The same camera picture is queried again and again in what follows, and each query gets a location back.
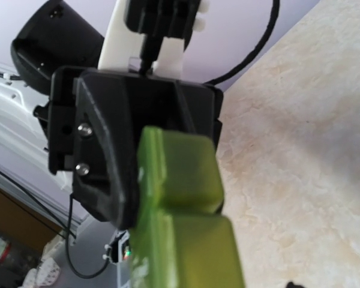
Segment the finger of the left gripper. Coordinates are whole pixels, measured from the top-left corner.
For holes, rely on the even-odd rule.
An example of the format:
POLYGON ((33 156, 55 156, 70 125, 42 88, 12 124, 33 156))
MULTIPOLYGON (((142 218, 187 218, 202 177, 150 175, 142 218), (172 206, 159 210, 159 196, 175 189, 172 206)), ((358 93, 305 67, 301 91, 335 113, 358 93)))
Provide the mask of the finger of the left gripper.
POLYGON ((210 138, 218 146, 223 92, 209 84, 174 81, 175 120, 172 129, 210 138))

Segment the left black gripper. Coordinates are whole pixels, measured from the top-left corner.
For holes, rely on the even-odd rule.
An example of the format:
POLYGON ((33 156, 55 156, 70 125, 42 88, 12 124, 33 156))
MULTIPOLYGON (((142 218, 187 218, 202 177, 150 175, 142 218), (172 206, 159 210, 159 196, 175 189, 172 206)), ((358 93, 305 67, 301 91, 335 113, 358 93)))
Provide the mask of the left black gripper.
POLYGON ((74 198, 121 230, 136 223, 143 128, 173 130, 174 81, 62 67, 52 77, 49 102, 34 110, 48 139, 50 172, 88 165, 87 175, 74 173, 74 198))

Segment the green weekly pill organizer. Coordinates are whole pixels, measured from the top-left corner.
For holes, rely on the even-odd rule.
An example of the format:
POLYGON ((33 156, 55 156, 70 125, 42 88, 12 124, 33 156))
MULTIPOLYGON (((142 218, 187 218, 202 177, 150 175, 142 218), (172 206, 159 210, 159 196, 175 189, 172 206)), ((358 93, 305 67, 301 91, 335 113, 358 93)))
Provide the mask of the green weekly pill organizer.
POLYGON ((215 146, 205 136, 143 129, 140 208, 130 230, 132 287, 244 287, 215 146))

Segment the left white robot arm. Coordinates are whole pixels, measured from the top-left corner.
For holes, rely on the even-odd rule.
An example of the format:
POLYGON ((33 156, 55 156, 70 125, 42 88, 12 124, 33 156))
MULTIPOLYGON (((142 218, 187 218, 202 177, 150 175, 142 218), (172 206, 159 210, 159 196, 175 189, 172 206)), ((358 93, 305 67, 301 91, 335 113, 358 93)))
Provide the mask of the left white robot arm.
MULTIPOLYGON (((65 1, 45 2, 0 78, 0 155, 54 186, 22 193, 76 237, 73 208, 125 230, 150 209, 214 214, 223 189, 212 154, 223 94, 182 80, 183 45, 206 1, 117 1, 101 35, 65 1)), ((14 169, 0 175, 18 185, 14 169)))

